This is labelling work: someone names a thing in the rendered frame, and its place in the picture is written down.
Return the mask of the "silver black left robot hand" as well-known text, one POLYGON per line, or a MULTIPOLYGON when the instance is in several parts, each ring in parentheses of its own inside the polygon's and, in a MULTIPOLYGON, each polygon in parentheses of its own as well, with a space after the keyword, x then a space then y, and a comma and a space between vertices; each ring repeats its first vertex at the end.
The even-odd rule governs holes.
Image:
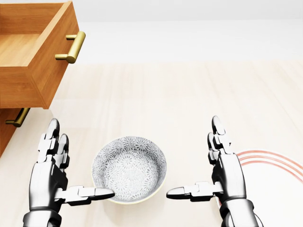
POLYGON ((51 209, 58 212, 62 204, 88 205, 92 201, 115 196, 115 192, 109 188, 82 185, 68 187, 65 169, 70 162, 69 138, 66 134, 60 135, 57 119, 53 118, 46 133, 42 134, 38 151, 29 186, 30 210, 51 209))

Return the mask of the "grey floral patterned bowl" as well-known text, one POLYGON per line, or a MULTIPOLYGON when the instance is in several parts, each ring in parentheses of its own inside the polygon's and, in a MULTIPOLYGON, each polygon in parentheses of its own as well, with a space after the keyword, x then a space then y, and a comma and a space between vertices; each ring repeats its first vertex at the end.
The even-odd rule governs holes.
POLYGON ((112 140, 95 155, 91 166, 94 186, 113 190, 110 201, 123 205, 150 199, 163 186, 166 173, 162 150, 138 136, 112 140))

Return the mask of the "white plate with red rings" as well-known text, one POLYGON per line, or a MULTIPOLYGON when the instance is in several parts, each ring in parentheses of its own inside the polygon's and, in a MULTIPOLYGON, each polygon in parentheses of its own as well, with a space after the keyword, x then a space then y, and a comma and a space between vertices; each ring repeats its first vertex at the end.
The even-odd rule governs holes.
POLYGON ((264 227, 303 227, 303 162, 271 150, 237 154, 247 198, 264 227))

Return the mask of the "open wooden drawer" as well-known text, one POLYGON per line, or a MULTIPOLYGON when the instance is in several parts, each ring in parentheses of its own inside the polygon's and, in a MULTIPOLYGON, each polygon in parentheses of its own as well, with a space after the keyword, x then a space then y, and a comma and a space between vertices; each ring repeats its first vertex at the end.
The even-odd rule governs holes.
POLYGON ((49 108, 79 31, 73 3, 0 1, 0 108, 49 108))

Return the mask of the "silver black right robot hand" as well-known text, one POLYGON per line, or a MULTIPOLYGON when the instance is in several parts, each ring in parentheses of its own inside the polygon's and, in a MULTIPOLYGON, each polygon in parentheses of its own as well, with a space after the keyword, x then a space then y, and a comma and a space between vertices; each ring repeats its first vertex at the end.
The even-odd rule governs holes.
POLYGON ((209 201, 214 196, 221 203, 246 198, 246 185, 238 156, 231 150, 231 140, 218 116, 212 118, 212 132, 207 135, 208 159, 213 165, 212 183, 197 182, 169 190, 168 199, 191 202, 209 201))

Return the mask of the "closed wooden drawer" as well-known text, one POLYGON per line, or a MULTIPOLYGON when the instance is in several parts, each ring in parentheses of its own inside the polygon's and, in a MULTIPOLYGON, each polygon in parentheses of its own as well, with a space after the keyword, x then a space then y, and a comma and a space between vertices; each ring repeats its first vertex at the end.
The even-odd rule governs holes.
POLYGON ((6 120, 14 120, 21 108, 0 109, 0 157, 12 138, 16 127, 5 123, 6 120))

